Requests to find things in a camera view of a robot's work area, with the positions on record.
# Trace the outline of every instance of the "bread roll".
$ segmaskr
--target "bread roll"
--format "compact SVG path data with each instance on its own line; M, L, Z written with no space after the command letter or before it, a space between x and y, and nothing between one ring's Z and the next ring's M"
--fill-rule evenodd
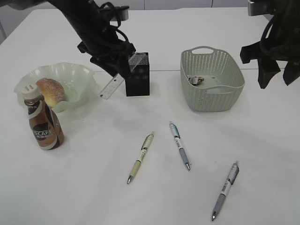
M42 78L37 81L42 95L48 106L54 107L65 99L65 92L62 85L54 79Z

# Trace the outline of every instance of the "gray basket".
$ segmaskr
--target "gray basket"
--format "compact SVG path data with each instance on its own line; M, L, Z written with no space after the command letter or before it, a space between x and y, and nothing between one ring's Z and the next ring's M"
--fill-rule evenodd
M194 54L196 49L211 49L212 53ZM215 112L229 110L238 100L245 80L230 54L223 50L200 46L181 54L181 84L188 106L196 111ZM193 86L191 76L204 81Z

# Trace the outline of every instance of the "plastic bowl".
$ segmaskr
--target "plastic bowl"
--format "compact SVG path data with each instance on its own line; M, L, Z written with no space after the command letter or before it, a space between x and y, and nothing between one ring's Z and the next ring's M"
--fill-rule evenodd
M42 66L23 77L14 92L18 96L18 102L24 106L22 88L28 84L36 83L41 78L51 78L59 83L65 91L65 101L59 102L52 110L56 113L77 106L87 90L96 87L94 72L83 65L62 62L58 64Z

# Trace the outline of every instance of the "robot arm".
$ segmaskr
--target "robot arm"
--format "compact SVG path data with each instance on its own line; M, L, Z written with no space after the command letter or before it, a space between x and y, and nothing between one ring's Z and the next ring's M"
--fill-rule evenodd
M0 7L8 4L25 9L44 0L0 0ZM128 57L135 52L126 35L119 30L121 20L127 18L128 7L114 7L105 3L101 7L93 0L48 0L71 23L82 42L78 48L92 56L90 61L110 75L119 73L129 78ZM249 15L274 15L259 42L242 47L243 63L257 59L261 88L266 88L271 78L280 72L277 60L287 61L284 81L291 84L300 76L300 1L299 0L248 0ZM118 26L110 21L115 18ZM118 38L121 34L125 41Z
M266 88L274 75L280 72L277 60L287 61L283 79L286 85L300 76L300 1L249 0L250 16L274 15L259 42L242 47L243 63L257 59L261 88Z
M44 0L0 0L0 6L23 10L45 2ZM128 19L128 6L115 7L107 2L98 6L93 0L48 0L59 9L70 22L82 42L78 49L92 56L90 61L111 76L120 74L127 79L131 76L128 58L135 48L126 35L119 30L121 21ZM125 41L118 38L121 34Z

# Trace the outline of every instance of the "pen tip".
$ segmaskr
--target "pen tip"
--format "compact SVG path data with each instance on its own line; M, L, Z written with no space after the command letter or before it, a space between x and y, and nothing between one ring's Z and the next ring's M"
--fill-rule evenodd
M191 170L189 163L186 163L186 167L187 167L187 170L189 170L189 171Z
M216 216L217 216L217 212L214 212L214 213L212 214L212 216L211 216L211 220L214 221L215 218L216 218Z
M131 182L131 176L128 177L127 184Z

